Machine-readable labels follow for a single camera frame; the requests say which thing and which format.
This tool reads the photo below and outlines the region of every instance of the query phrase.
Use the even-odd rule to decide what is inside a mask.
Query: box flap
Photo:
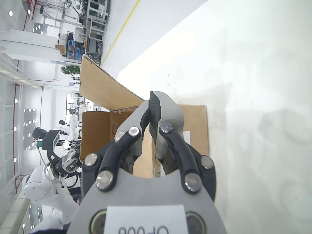
[[[144,102],[86,55],[82,57],[80,69],[80,95],[110,111],[140,106]]]

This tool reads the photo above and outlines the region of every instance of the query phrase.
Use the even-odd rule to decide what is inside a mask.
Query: white label
[[[183,131],[183,137],[184,137],[185,142],[191,145],[191,132]]]
[[[183,205],[108,206],[104,234],[188,234]]]
[[[75,150],[72,150],[72,151],[69,153],[69,155],[67,155],[67,160],[66,160],[67,163],[70,161],[70,159],[71,159],[71,157],[73,156],[74,152],[75,152]]]

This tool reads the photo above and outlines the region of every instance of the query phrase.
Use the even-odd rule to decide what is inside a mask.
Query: white robot
[[[45,217],[32,231],[62,229],[75,217],[79,205],[73,200],[64,179],[69,173],[75,172],[82,164],[79,161],[80,147],[71,149],[62,158],[53,149],[60,139],[60,131],[50,130],[42,141],[37,143],[41,150],[48,154],[48,166],[40,165],[22,181],[25,197],[53,208],[53,213]]]

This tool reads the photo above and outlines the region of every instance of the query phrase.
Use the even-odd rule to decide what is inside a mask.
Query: metal pin
[[[160,125],[160,129],[164,133],[170,133],[173,130],[172,124],[168,122],[164,122]]]
[[[131,127],[128,133],[131,137],[136,137],[140,133],[140,130],[138,129],[138,127]]]
[[[94,153],[88,154],[84,161],[85,165],[89,167],[93,166],[97,161],[97,157],[98,157],[97,154],[94,154]]]
[[[124,132],[118,132],[118,133],[115,135],[115,142],[117,142],[119,139],[121,139],[121,137],[122,137],[124,134],[125,134]]]
[[[209,170],[214,166],[213,160],[207,155],[203,155],[202,158],[200,159],[200,162],[202,166],[207,170]]]
[[[197,193],[202,188],[202,180],[196,173],[186,174],[184,182],[185,186],[194,193]]]
[[[113,182],[113,174],[110,171],[102,171],[98,174],[96,179],[97,188],[105,190],[110,187]]]

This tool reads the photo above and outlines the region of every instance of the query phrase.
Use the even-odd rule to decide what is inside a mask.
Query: potted plant
[[[75,65],[66,65],[62,66],[61,71],[66,75],[79,75],[80,73],[80,67]]]

